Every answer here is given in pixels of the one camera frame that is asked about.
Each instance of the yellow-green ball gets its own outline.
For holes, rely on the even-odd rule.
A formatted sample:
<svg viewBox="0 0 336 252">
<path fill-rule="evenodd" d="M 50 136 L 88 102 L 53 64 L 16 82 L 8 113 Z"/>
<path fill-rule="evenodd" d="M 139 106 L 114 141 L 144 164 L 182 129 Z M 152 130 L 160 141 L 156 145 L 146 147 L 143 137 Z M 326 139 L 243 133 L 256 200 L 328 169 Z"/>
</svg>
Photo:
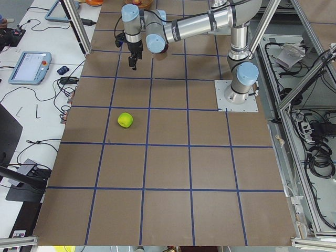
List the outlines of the yellow-green ball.
<svg viewBox="0 0 336 252">
<path fill-rule="evenodd" d="M 118 124 L 124 128 L 128 128 L 133 123 L 133 116 L 124 112 L 118 117 Z"/>
</svg>

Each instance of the metal bracket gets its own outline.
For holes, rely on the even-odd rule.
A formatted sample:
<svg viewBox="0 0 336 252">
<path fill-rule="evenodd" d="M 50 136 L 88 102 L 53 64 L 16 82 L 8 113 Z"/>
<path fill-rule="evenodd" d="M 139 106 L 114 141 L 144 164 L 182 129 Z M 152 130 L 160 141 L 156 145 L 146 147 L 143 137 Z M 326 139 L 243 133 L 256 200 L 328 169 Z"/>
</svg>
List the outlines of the metal bracket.
<svg viewBox="0 0 336 252">
<path fill-rule="evenodd" d="M 219 112 L 258 112 L 258 106 L 256 98 L 254 95 L 248 96 L 247 100 L 243 104 L 232 104 L 229 102 L 225 96 L 224 91 L 227 86 L 231 84 L 231 80 L 215 80 L 217 106 Z M 249 93 L 254 93 L 253 88 L 250 89 Z"/>
</svg>

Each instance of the small blue object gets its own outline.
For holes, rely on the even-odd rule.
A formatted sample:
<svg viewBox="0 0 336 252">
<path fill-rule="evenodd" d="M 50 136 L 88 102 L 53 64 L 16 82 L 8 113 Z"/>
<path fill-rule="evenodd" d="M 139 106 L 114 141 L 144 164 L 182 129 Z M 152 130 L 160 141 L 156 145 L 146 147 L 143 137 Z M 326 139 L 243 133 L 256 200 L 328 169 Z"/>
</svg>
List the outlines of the small blue object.
<svg viewBox="0 0 336 252">
<path fill-rule="evenodd" d="M 51 53 L 24 51 L 10 75 L 8 83 L 17 85 L 39 85 L 51 63 Z"/>
<path fill-rule="evenodd" d="M 60 69 L 57 70 L 57 72 L 58 72 L 59 75 L 63 75 L 69 70 L 70 69 L 67 66 L 62 66 Z"/>
<path fill-rule="evenodd" d="M 244 86 L 253 85 L 258 79 L 258 75 L 258 68 L 251 62 L 244 62 L 237 69 L 238 80 Z"/>
<path fill-rule="evenodd" d="M 121 8 L 123 22 L 129 22 L 139 15 L 139 8 L 134 4 L 126 4 Z"/>
<path fill-rule="evenodd" d="M 158 54 L 163 51 L 166 42 L 158 34 L 149 34 L 146 37 L 147 48 L 152 53 Z"/>
<path fill-rule="evenodd" d="M 159 12 L 159 14 L 160 14 L 160 16 L 161 16 L 161 18 L 162 18 L 163 20 L 167 20 L 167 15 L 166 15 L 166 12 L 165 12 L 165 11 L 163 11 L 163 10 L 161 10 L 161 9 L 158 9 L 157 11 Z"/>
</svg>

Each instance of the grid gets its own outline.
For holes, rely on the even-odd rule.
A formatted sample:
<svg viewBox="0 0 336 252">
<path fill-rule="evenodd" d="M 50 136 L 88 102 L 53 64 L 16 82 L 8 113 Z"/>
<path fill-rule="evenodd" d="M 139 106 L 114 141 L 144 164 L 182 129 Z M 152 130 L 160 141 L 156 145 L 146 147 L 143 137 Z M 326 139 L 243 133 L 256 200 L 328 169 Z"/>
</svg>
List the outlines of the grid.
<svg viewBox="0 0 336 252">
<path fill-rule="evenodd" d="M 122 6 L 113 2 L 102 7 L 62 138 L 40 244 L 289 245 L 295 233 L 262 109 L 217 112 L 213 80 L 230 78 L 229 39 L 200 35 L 165 56 L 145 49 L 134 72 L 127 50 L 111 46 Z M 171 7 L 168 18 L 209 8 L 173 2 L 152 7 Z M 127 130 L 116 124 L 121 112 L 134 116 Z"/>
</svg>

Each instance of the black device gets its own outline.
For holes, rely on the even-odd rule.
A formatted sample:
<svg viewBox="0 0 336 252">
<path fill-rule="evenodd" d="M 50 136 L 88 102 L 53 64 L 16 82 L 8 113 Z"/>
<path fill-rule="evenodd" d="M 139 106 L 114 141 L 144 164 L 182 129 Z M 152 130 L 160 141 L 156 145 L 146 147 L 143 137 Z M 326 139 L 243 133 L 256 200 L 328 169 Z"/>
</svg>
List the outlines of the black device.
<svg viewBox="0 0 336 252">
<path fill-rule="evenodd" d="M 2 51 L 5 46 L 16 47 L 25 32 L 26 30 L 22 29 L 20 26 L 16 29 L 0 29 L 0 51 Z"/>
<path fill-rule="evenodd" d="M 0 181 L 6 177 L 20 182 L 18 186 L 10 187 L 6 200 L 40 202 L 51 171 L 39 169 L 33 165 L 32 170 L 27 175 L 23 175 L 7 168 L 20 140 L 23 127 L 1 104 L 0 118 Z"/>
<path fill-rule="evenodd" d="M 20 140 L 23 127 L 0 104 L 0 165 L 7 167 Z"/>
</svg>

